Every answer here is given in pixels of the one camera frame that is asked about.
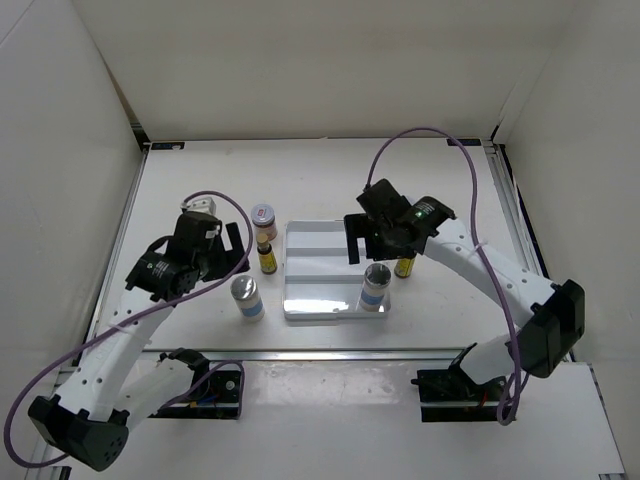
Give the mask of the blue label shaker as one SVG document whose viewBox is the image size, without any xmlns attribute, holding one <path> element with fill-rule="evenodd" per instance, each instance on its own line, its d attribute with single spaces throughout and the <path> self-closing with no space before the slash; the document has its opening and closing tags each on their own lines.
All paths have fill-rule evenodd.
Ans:
<svg viewBox="0 0 640 480">
<path fill-rule="evenodd" d="M 383 263 L 372 263 L 363 276 L 359 305 L 365 311 L 377 312 L 383 305 L 391 283 L 391 271 Z"/>
<path fill-rule="evenodd" d="M 257 322 L 264 317 L 264 304 L 253 277 L 249 275 L 235 277 L 231 283 L 230 292 L 246 321 Z"/>
</svg>

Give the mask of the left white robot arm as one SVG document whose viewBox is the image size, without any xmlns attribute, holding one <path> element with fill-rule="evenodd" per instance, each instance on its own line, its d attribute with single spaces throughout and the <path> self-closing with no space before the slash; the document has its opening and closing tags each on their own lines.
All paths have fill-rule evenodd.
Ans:
<svg viewBox="0 0 640 480">
<path fill-rule="evenodd" d="M 199 284 L 221 285 L 249 268 L 236 223 L 184 210 L 174 231 L 157 239 L 125 280 L 113 324 L 85 345 L 74 373 L 50 397 L 36 397 L 28 416 L 52 447 L 101 472 L 123 451 L 142 420 L 175 403 L 207 397 L 212 370 L 202 354 L 178 348 L 154 370 L 125 383 L 159 326 Z"/>
</svg>

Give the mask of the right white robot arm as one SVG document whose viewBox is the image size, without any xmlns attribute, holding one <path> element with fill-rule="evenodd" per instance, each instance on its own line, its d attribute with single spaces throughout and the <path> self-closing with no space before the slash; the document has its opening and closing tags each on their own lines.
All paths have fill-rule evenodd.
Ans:
<svg viewBox="0 0 640 480">
<path fill-rule="evenodd" d="M 507 332 L 467 347 L 448 368 L 449 387 L 470 400 L 518 373 L 549 377 L 584 334 L 585 291 L 555 283 L 476 242 L 454 211 L 424 196 L 415 203 L 382 179 L 364 190 L 362 210 L 344 217 L 349 261 L 422 255 L 449 268 L 500 306 Z"/>
</svg>

